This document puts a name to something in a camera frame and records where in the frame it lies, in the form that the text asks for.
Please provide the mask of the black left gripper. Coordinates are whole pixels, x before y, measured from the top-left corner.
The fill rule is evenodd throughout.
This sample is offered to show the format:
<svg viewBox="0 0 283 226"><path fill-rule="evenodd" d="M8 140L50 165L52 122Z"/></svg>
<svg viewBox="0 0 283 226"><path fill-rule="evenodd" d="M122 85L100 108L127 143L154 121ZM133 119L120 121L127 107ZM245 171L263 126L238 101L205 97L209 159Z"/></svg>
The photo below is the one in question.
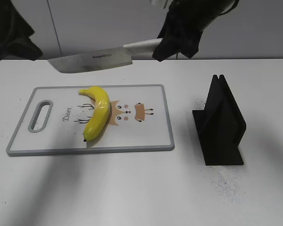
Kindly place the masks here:
<svg viewBox="0 0 283 226"><path fill-rule="evenodd" d="M33 28L10 0L0 0L0 60L12 56L37 60L43 53L30 39Z"/></svg>

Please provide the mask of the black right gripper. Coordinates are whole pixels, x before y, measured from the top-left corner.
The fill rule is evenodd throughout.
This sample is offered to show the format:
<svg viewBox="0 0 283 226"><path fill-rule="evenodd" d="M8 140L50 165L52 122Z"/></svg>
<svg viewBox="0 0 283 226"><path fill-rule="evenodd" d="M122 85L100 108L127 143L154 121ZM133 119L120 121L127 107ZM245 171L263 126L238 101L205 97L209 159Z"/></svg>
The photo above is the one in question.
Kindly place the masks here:
<svg viewBox="0 0 283 226"><path fill-rule="evenodd" d="M192 58L199 51L204 30L217 17L230 13L238 4L238 0L172 1L158 34L158 38L163 39L152 57L162 62L180 52L185 57Z"/></svg>

